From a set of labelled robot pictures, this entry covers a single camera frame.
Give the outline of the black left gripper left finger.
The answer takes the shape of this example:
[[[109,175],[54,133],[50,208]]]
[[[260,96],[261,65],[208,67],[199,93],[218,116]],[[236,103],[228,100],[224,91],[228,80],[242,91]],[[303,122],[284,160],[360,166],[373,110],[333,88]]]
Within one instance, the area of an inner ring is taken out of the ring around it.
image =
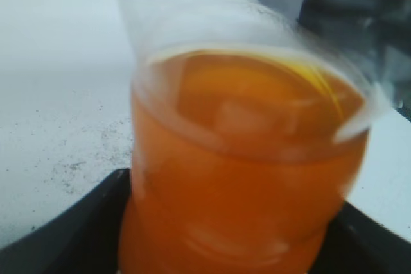
[[[129,170],[111,172],[55,219],[1,249],[1,273],[117,273],[129,196]]]

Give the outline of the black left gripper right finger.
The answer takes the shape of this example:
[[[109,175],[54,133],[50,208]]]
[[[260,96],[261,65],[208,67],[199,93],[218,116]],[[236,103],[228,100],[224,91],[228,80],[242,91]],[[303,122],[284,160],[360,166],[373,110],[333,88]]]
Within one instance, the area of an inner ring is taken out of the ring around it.
[[[410,274],[410,243],[350,203],[328,226],[314,274]]]

